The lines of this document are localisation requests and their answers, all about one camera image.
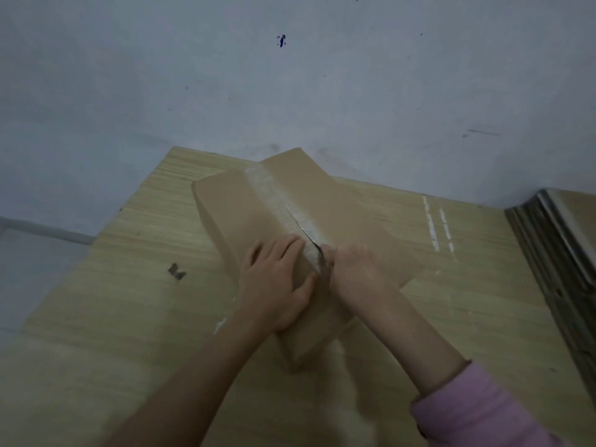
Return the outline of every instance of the brown cardboard box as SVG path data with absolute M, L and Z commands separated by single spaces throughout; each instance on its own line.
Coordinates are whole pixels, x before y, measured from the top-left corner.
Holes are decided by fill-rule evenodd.
M 411 253 L 302 149 L 193 182 L 192 193 L 203 225 L 236 281 L 244 254 L 255 241 L 285 233 L 296 233 L 306 240 L 294 270 L 294 284 L 300 284 L 313 269 L 322 271 L 319 253 L 300 226 L 319 245 L 367 244 L 383 268 L 391 271 L 398 287 L 421 269 Z M 286 367 L 294 370 L 309 360 L 351 318 L 329 293 L 327 280 L 319 279 L 305 311 L 276 336 Z

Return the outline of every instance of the person's left hand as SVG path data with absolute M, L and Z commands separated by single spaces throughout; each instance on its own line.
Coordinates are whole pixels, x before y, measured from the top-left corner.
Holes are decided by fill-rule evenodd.
M 293 291 L 292 272 L 305 241 L 298 235 L 257 242 L 246 253 L 240 275 L 235 313 L 257 323 L 264 334 L 288 328 L 310 300 L 317 273 Z

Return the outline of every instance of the rolled-up sleeve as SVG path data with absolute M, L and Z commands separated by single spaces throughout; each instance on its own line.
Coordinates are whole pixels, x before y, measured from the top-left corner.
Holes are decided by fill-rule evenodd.
M 475 362 L 411 412 L 432 446 L 565 445 Z

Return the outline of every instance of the person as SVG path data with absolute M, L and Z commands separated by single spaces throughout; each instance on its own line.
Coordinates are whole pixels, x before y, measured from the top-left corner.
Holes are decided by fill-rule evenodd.
M 107 446 L 199 445 L 244 363 L 289 327 L 317 282 L 293 289 L 297 235 L 258 242 L 242 264 L 227 323 L 109 438 Z M 366 246 L 323 246 L 330 288 L 399 361 L 420 397 L 411 412 L 430 445 L 563 445 L 509 392 L 447 342 L 383 277 Z

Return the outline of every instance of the table top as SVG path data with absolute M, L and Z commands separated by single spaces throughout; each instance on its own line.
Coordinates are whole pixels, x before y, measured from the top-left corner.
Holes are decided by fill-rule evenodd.
M 235 286 L 190 184 L 246 163 L 168 153 L 0 358 L 0 443 L 105 438 L 212 335 Z M 503 211 L 337 181 L 426 265 L 403 291 L 436 329 L 547 428 L 591 445 L 596 415 Z M 205 445 L 425 445 L 409 415 L 415 395 L 361 323 L 293 375 L 266 343 Z

